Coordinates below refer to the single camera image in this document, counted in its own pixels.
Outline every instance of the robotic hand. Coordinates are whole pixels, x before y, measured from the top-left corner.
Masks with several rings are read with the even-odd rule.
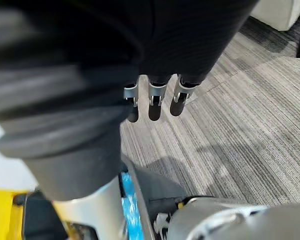
[[[256,2],[0,1],[0,152],[24,161],[69,233],[127,238],[119,176],[129,172],[147,240],[159,236],[154,222],[161,233],[168,226],[168,240],[300,239],[300,217],[291,235],[291,221],[277,221],[300,206],[275,216],[276,209],[187,197],[122,162],[120,123],[132,108],[129,119],[138,119],[139,75],[148,75],[149,117],[157,120],[178,74],[170,107],[178,116]]]

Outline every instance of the gray striped carpet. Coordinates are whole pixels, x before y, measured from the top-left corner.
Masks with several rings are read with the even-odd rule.
[[[300,22],[278,32],[249,19],[179,117],[169,113],[173,76],[157,122],[122,124],[122,151],[189,194],[249,203],[300,202]]]

